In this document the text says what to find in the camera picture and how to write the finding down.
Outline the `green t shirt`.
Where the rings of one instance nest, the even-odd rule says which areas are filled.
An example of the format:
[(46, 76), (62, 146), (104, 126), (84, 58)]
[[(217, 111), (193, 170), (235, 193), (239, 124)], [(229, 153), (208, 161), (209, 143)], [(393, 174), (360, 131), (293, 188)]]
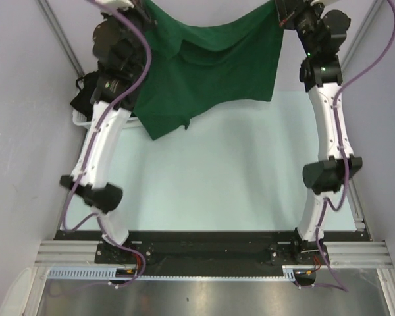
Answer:
[(272, 99), (284, 33), (274, 1), (207, 27), (175, 20), (153, 1), (145, 7), (157, 25), (145, 32), (151, 66), (134, 114), (152, 140), (220, 103)]

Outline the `black t shirt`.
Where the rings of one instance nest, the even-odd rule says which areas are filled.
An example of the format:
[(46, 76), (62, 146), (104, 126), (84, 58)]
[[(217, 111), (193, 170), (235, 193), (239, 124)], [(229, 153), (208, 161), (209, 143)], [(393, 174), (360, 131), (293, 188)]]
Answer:
[(97, 87), (99, 72), (90, 72), (76, 79), (75, 86), (78, 93), (70, 102), (73, 109), (83, 114), (87, 121), (91, 121), (93, 116), (93, 93)]

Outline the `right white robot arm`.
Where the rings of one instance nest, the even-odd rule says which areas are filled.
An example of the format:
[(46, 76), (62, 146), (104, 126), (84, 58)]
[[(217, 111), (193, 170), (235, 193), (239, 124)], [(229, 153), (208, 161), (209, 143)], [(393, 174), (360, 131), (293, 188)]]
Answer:
[(339, 10), (325, 12), (329, 1), (276, 1), (275, 5), (279, 26), (296, 31), (305, 51), (299, 77), (317, 126), (318, 160), (303, 167), (307, 200), (290, 248), (291, 258), (306, 264), (319, 249), (327, 207), (341, 208), (349, 180), (363, 165), (348, 140), (340, 96), (343, 76), (338, 52), (351, 20)]

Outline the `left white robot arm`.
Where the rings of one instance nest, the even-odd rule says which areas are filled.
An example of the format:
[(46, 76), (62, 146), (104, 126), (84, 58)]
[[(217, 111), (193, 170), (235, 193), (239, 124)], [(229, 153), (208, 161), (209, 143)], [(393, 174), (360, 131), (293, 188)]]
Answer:
[(142, 1), (94, 1), (103, 22), (93, 31), (92, 53), (97, 59), (97, 82), (92, 90), (91, 125), (75, 167), (60, 179), (69, 190), (64, 211), (78, 196), (96, 217), (109, 255), (127, 262), (132, 246), (126, 215), (119, 211), (121, 187), (108, 181), (109, 169), (122, 129), (131, 118), (151, 66), (151, 48), (144, 36), (154, 25)]

